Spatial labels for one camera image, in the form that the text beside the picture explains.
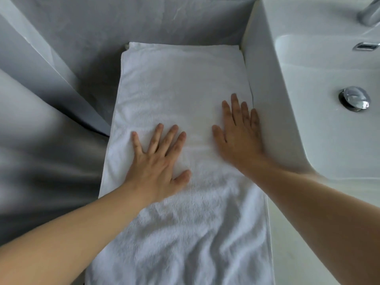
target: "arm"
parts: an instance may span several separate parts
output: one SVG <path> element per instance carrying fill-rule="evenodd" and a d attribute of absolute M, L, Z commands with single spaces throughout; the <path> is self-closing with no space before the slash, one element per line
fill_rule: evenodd
<path fill-rule="evenodd" d="M 162 130 L 159 124 L 147 153 L 132 134 L 135 158 L 119 188 L 0 247 L 0 284 L 70 284 L 140 210 L 181 190 L 190 171 L 172 174 L 186 134 L 168 151 L 178 126 L 158 148 Z"/>
<path fill-rule="evenodd" d="M 256 110 L 231 97 L 223 102 L 224 132 L 213 134 L 221 156 L 272 199 L 342 284 L 380 279 L 380 208 L 288 172 L 263 152 Z"/>

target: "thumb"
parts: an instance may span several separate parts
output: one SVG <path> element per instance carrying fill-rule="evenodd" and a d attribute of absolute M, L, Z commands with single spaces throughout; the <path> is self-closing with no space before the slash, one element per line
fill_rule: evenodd
<path fill-rule="evenodd" d="M 218 146 L 218 149 L 221 152 L 226 145 L 223 130 L 218 125 L 214 125 L 212 126 L 212 135 L 214 136 L 216 145 Z"/>
<path fill-rule="evenodd" d="M 191 175 L 191 171 L 186 170 L 182 172 L 181 175 L 179 175 L 177 178 L 171 181 L 173 194 L 176 194 L 177 192 L 181 191 L 190 182 Z"/>

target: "folded towel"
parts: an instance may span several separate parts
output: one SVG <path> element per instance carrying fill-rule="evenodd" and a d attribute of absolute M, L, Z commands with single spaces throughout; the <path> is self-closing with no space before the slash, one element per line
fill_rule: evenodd
<path fill-rule="evenodd" d="M 273 284 L 266 196 L 224 162 L 211 126 L 237 93 L 252 107 L 237 46 L 130 43 L 122 55 L 100 196 L 118 187 L 133 159 L 137 131 L 147 148 L 155 126 L 187 132 L 175 175 L 184 191 L 142 210 L 86 271 L 86 284 Z"/>

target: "chrome faucet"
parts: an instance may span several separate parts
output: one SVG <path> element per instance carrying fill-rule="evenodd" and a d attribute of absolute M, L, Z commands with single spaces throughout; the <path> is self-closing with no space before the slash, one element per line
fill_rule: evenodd
<path fill-rule="evenodd" d="M 358 20 L 363 25 L 373 27 L 380 22 L 380 0 L 373 0 L 367 8 L 358 13 Z"/>

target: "white sink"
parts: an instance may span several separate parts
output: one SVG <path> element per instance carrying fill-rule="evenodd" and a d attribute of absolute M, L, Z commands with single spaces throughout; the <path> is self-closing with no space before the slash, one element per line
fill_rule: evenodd
<path fill-rule="evenodd" d="M 242 49 L 270 155 L 284 166 L 329 179 L 380 178 L 380 28 L 356 13 L 369 0 L 260 0 Z M 348 86 L 372 102 L 352 112 Z"/>

